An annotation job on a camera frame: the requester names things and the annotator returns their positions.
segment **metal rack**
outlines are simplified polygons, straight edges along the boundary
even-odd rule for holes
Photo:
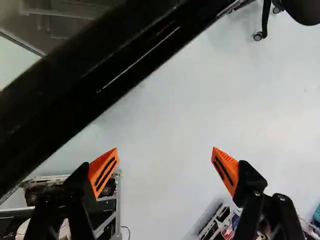
[[[121,240],[122,235],[120,232],[120,192],[121,192],[121,171],[116,170],[112,174],[112,179],[115,182],[115,190],[111,195],[100,196],[97,199],[99,210],[101,213],[105,213],[106,219],[101,220],[101,216],[95,219],[95,214],[88,210],[89,217],[93,219],[94,235],[97,240],[99,239],[110,239],[110,240]],[[61,185],[68,178],[69,175],[55,175],[55,176],[43,176],[34,177],[30,180],[24,181],[15,190],[21,188],[27,196],[27,192],[30,189],[45,186],[47,188],[53,185]],[[34,199],[26,199],[28,205]],[[19,227],[21,223],[29,219],[34,211],[34,206],[27,206],[15,209],[3,209],[0,210],[0,223],[2,226],[8,226],[3,232],[0,232],[1,237],[6,237],[9,240],[15,239],[14,229]]]

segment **white object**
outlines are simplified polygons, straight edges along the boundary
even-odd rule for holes
[[[30,218],[20,225],[16,231],[15,240],[23,240],[30,222]],[[59,240],[71,240],[69,220],[65,218],[60,227]]]

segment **chair wheel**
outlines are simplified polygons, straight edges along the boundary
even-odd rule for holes
[[[275,6],[275,7],[272,9],[272,12],[273,12],[273,14],[278,14],[278,13],[281,13],[282,11],[281,11],[280,8],[278,8],[278,7]]]
[[[259,42],[262,39],[262,32],[258,31],[256,34],[253,35],[253,40]]]
[[[233,8],[230,8],[227,12],[226,12],[226,14],[228,15],[228,14],[231,14],[232,12],[233,12]]]

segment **blue label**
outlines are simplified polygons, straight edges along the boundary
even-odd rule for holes
[[[238,225],[240,217],[237,214],[234,214],[231,218],[232,230],[234,231]]]

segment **black metal bar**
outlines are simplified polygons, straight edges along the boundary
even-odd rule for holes
[[[257,190],[253,190],[246,195],[240,220],[234,233],[234,240],[256,239],[263,201],[264,194]]]
[[[0,95],[0,196],[25,178],[235,0],[129,0]]]
[[[275,193],[272,196],[274,215],[279,220],[279,231],[286,240],[305,240],[296,208],[292,200],[283,194]]]

